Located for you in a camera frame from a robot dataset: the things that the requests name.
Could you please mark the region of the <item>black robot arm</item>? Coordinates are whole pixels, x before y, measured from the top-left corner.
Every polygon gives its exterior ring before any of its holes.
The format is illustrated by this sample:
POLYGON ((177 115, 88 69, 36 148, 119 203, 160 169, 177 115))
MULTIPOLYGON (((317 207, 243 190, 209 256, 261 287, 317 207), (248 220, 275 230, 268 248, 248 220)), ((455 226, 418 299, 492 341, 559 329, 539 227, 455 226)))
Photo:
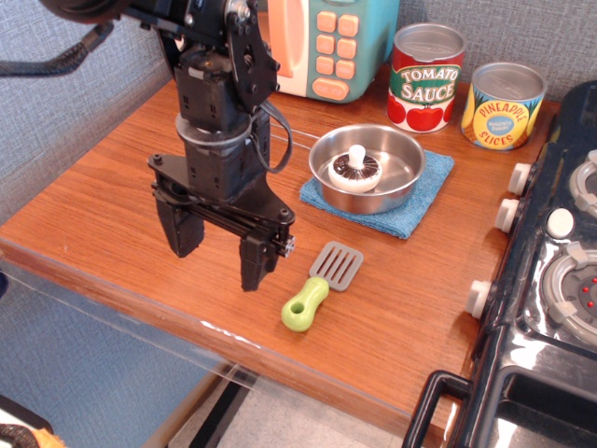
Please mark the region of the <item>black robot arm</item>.
POLYGON ((294 212, 267 177, 271 123, 285 117, 271 103, 278 63, 263 41, 254 1, 49 1, 53 14, 106 30, 121 17, 156 30, 174 75, 176 131, 185 152, 154 154, 153 194, 172 251, 190 254, 212 223, 240 239, 241 279, 257 290, 294 246, 294 212))

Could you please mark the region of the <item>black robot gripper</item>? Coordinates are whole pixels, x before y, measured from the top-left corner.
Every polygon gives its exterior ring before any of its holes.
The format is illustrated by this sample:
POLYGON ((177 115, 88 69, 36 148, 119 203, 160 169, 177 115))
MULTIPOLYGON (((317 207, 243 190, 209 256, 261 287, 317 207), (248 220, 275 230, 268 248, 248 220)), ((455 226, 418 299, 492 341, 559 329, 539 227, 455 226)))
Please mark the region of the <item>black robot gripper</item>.
POLYGON ((175 127, 186 154, 155 154, 148 160, 168 244, 185 258, 202 242, 204 220, 242 236, 242 288, 257 291, 279 255, 295 248, 289 233, 295 215, 267 183, 270 117, 255 114, 229 132, 211 133, 178 115, 175 127))

